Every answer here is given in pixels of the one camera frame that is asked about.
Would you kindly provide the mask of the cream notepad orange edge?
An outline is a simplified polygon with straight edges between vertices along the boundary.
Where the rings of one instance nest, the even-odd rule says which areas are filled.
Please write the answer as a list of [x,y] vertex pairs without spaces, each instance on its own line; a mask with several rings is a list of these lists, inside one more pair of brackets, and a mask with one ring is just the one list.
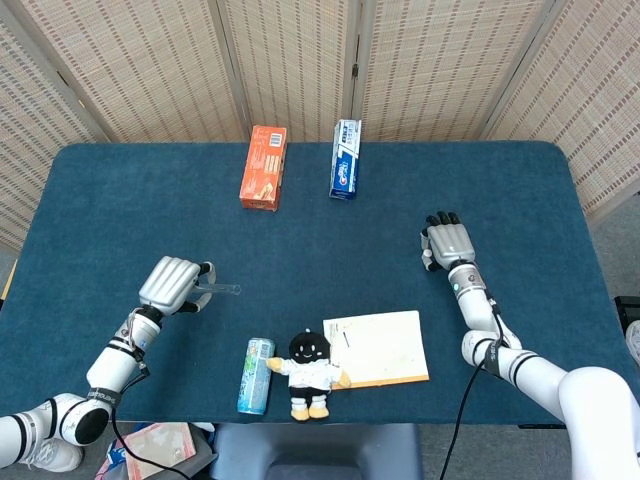
[[352,388],[430,379],[416,310],[327,319],[323,329]]

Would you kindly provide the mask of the black plush doll white coat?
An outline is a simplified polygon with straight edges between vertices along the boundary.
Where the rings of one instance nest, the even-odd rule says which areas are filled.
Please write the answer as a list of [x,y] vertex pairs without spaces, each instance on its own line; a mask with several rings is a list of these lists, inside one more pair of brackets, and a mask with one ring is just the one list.
[[305,329],[293,337],[288,351],[288,358],[270,357],[266,366],[288,378],[291,417],[297,422],[326,419],[332,385],[348,388],[351,378],[331,362],[331,344],[320,333]]

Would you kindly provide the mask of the dark grey bag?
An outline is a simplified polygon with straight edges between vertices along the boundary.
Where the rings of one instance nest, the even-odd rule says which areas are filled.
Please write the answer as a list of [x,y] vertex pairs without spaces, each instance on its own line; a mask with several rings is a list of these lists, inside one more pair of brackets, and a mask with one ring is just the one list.
[[210,475],[210,467],[218,457],[218,453],[214,449],[215,433],[194,424],[190,424],[189,429],[196,454],[189,460],[187,472],[192,480],[213,480]]

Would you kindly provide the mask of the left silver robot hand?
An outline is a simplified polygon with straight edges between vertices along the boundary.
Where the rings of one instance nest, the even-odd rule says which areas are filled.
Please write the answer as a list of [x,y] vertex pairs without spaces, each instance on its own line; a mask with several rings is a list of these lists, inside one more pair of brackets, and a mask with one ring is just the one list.
[[179,312],[198,313],[213,296],[210,291],[197,289],[201,277],[209,285],[215,283],[216,270],[211,262],[196,264],[164,256],[139,290],[140,303],[143,307],[155,308],[163,316]]

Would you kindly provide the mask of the translucent white bag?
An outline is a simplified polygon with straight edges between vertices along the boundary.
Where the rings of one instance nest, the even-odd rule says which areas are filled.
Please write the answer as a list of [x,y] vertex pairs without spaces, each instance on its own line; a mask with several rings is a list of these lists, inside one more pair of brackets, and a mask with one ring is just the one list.
[[640,319],[626,327],[625,342],[632,358],[640,366]]

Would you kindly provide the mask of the dark blue chair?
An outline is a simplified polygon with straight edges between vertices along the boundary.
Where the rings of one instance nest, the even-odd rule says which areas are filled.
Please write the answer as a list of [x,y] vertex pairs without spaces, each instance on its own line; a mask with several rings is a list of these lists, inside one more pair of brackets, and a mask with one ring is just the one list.
[[212,480],[423,480],[414,424],[221,424]]

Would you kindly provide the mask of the white sneaker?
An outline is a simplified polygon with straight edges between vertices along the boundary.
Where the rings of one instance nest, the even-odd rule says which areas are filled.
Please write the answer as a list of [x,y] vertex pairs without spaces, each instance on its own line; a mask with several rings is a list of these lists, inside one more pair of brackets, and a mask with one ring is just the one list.
[[20,464],[29,469],[36,468],[52,473],[67,473],[75,470],[82,462],[84,450],[64,440],[52,438],[34,447]]

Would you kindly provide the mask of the wooden board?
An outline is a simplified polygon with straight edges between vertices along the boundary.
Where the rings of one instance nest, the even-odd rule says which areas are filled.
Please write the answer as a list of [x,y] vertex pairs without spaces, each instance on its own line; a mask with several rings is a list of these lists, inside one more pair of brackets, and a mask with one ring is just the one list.
[[14,274],[15,274],[15,271],[16,271],[17,262],[18,262],[17,259],[13,262],[13,265],[12,265],[12,268],[11,268],[11,270],[9,272],[8,278],[7,278],[7,280],[6,280],[5,284],[4,284],[2,293],[0,294],[0,300],[2,300],[3,302],[6,301],[6,298],[8,296],[8,293],[9,293],[9,290],[10,290],[10,287],[11,287],[11,284],[12,284],[12,281],[13,281],[13,278],[14,278]]

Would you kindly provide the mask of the woven folding screen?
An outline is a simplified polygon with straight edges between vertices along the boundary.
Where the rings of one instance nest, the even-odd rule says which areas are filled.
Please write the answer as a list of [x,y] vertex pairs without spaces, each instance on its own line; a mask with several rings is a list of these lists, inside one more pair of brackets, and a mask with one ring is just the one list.
[[[352,65],[359,65],[357,78]],[[0,0],[0,247],[75,143],[544,140],[640,194],[640,0]]]

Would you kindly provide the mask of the dark blue tablecloth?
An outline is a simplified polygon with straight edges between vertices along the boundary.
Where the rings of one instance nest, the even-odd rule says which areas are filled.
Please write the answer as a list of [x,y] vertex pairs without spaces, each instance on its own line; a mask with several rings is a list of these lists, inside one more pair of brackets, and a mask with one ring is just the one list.
[[466,325],[443,272],[427,272],[426,217],[455,212],[504,320],[523,345],[564,369],[634,373],[563,152],[546,142],[373,143],[354,200],[328,195],[331,148],[293,144],[281,205],[239,201],[243,144],[77,144],[55,157],[0,309],[0,416],[85,375],[138,303],[156,262],[211,261],[221,295],[168,318],[147,354],[150,377],[120,419],[237,418],[247,342],[284,350],[324,320],[415,310],[430,378],[341,391],[334,421],[449,422],[465,388],[473,423],[538,423],[547,415],[511,386],[471,375]]

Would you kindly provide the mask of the pink plastic package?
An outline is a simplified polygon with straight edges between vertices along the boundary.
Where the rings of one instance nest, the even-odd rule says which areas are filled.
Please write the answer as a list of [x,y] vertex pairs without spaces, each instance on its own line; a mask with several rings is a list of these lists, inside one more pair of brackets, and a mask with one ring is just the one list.
[[[196,454],[187,423],[155,423],[125,438],[127,447],[137,456],[158,464],[176,467]],[[126,454],[129,480],[146,480],[161,471]]]

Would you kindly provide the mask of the blue white toothpaste box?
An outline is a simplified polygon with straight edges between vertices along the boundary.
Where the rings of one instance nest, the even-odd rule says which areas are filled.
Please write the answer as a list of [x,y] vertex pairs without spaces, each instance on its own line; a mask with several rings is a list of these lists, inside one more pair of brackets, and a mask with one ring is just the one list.
[[362,122],[341,119],[335,126],[329,197],[352,199],[356,196]]

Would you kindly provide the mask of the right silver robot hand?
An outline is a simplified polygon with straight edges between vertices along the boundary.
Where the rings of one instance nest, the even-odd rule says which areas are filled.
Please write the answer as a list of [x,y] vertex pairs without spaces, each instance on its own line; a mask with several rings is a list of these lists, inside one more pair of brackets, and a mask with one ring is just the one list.
[[475,249],[469,234],[455,212],[439,211],[426,217],[426,226],[420,232],[422,252],[430,249],[432,263],[427,271],[450,271],[459,264],[474,263]]

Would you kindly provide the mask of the black box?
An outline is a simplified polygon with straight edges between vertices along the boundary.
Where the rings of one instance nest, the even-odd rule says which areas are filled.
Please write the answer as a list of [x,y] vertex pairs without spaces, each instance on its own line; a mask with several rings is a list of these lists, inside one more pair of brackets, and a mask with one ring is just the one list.
[[616,296],[616,311],[623,332],[635,321],[640,320],[640,296]]

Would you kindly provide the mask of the orange cardboard box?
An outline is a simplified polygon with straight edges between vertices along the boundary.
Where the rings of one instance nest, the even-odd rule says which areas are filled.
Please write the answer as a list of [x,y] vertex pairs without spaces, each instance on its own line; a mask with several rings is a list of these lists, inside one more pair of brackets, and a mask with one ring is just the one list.
[[286,148],[286,128],[253,127],[239,192],[244,208],[278,210]]

